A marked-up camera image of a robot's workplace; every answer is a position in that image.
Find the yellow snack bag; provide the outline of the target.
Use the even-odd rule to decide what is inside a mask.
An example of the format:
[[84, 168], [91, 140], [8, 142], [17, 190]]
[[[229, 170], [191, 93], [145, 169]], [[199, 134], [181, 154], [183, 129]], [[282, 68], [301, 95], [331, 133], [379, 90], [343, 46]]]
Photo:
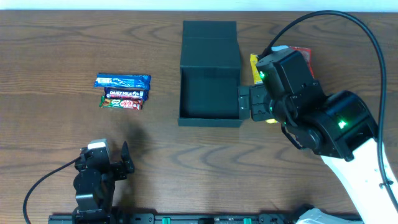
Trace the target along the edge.
[[260, 77], [260, 74], [257, 70], [256, 64], [258, 63], [258, 57], [256, 54], [251, 54], [250, 55], [250, 64], [251, 64], [251, 70], [252, 70], [252, 76], [254, 80], [254, 84], [262, 84], [262, 79]]

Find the blue Oreo cookie pack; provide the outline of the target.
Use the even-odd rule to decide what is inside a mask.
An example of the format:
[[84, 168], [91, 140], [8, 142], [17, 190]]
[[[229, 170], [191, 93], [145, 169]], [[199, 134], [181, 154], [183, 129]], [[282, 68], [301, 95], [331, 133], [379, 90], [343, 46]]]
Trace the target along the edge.
[[99, 73], [94, 82], [95, 88], [133, 88], [150, 90], [150, 75]]

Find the red snack bag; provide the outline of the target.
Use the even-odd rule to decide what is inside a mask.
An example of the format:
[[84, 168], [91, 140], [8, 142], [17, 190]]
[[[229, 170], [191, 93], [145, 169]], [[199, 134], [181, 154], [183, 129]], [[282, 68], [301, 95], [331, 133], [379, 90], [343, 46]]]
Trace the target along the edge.
[[297, 51], [299, 51], [299, 52], [303, 55], [303, 57], [304, 57], [304, 59], [305, 59], [307, 65], [308, 65], [308, 68], [309, 68], [309, 70], [310, 70], [310, 73], [311, 73], [312, 76], [314, 77], [313, 69], [312, 69], [312, 65], [311, 65], [311, 62], [312, 62], [312, 50], [311, 50], [310, 48], [305, 48], [305, 47], [293, 47], [293, 46], [289, 46], [289, 48], [290, 48], [290, 49], [293, 49], [293, 50], [297, 50]]

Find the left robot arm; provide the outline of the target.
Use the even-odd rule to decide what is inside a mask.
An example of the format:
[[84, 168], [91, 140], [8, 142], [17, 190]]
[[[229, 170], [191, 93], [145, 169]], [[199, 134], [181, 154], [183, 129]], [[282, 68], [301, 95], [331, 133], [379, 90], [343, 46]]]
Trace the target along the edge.
[[123, 223], [124, 215], [113, 207], [113, 196], [115, 182], [127, 179], [135, 169], [127, 143], [122, 145], [121, 160], [111, 162], [107, 140], [94, 140], [81, 148], [75, 169], [78, 206], [72, 212], [72, 223]]

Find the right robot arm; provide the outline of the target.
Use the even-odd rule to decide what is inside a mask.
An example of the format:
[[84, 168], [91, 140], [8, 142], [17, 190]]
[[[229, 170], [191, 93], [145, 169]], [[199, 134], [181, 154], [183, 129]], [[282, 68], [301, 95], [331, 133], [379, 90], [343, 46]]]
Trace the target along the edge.
[[282, 47], [265, 57], [251, 55], [250, 63], [252, 119], [280, 123], [297, 149], [320, 156], [342, 183], [361, 223], [396, 223], [397, 181], [365, 102], [347, 90], [326, 95], [313, 76], [308, 50]]

